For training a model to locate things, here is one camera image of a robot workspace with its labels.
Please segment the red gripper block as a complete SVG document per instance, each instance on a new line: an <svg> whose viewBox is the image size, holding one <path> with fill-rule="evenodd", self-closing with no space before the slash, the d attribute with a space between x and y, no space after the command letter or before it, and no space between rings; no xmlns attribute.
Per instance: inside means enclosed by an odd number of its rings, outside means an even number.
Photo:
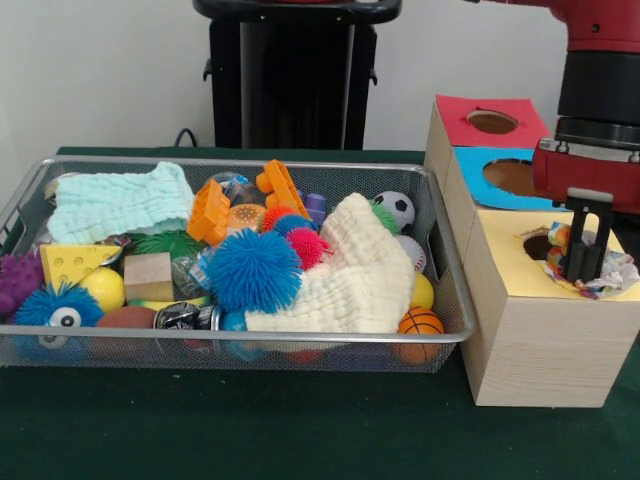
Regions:
<svg viewBox="0 0 640 480"><path fill-rule="evenodd" d="M639 212L639 148L603 147L542 138L532 160L533 186L539 196L564 203L569 197L600 201L568 201L573 211L565 261L565 277L580 279L585 256L585 281L599 278L611 229L612 209ZM585 213L598 219L593 242L585 254Z"/></svg>

